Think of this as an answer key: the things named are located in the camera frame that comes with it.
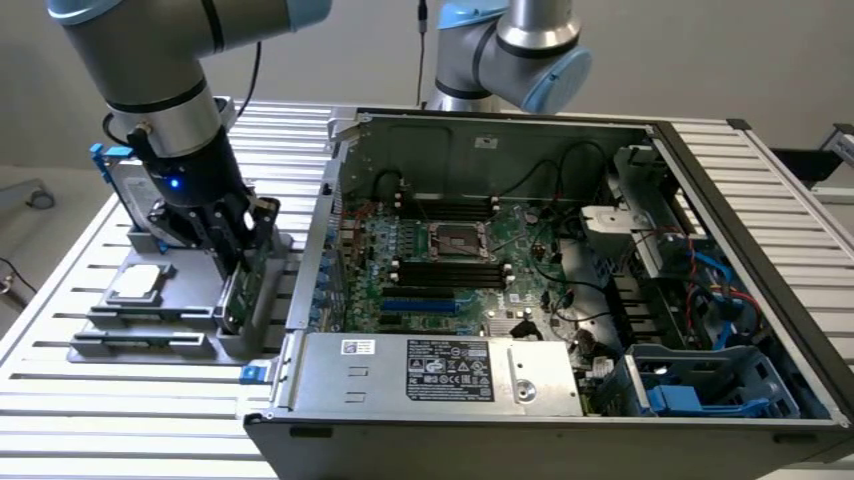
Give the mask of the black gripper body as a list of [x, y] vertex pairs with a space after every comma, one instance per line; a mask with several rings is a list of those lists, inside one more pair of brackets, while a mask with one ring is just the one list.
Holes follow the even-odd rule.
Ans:
[[145, 148], [143, 164], [170, 205], [201, 207], [227, 195], [249, 194], [226, 132], [219, 132], [198, 151], [178, 157], [162, 157], [153, 148]]

